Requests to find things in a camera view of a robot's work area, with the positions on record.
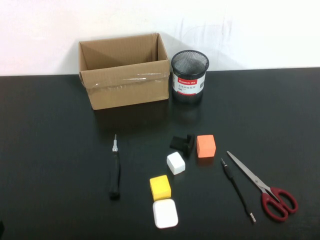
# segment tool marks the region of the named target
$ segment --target white rounded block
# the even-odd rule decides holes
[[[157,228],[171,228],[178,224],[178,214],[175,201],[171,198],[153,203],[154,223]]]
[[[182,173],[186,170],[185,161],[177,151],[166,157],[166,164],[168,164],[173,175]]]

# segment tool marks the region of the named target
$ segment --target scissor blade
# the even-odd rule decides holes
[[[226,151],[231,159],[241,168],[241,170],[248,175],[248,177],[257,185],[259,188],[268,189],[269,187],[264,184],[252,171],[249,170],[238,158],[236,158],[231,152]]]

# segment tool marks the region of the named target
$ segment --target cardboard box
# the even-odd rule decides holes
[[[159,33],[79,42],[79,77],[94,110],[168,99],[169,75]]]

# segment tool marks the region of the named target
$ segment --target scissors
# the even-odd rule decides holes
[[[261,181],[256,175],[252,173],[238,158],[231,154],[231,152],[227,151],[228,155],[232,158],[232,160],[241,168],[241,170],[247,174],[247,176],[257,185],[257,187],[262,191],[261,201],[262,206],[265,212],[274,220],[278,222],[284,222],[287,220],[289,214],[293,214],[298,210],[297,200],[292,196],[289,192],[276,188],[276,187],[268,187]],[[283,201],[280,197],[281,195],[286,196],[287,199],[293,204],[293,208],[290,208],[285,201]],[[282,214],[282,217],[279,217],[272,213],[268,204],[273,205],[275,209]]]

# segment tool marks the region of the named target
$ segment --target black clip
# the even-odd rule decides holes
[[[187,135],[186,138],[174,136],[170,143],[170,148],[183,152],[183,155],[189,157],[195,144],[195,135]]]

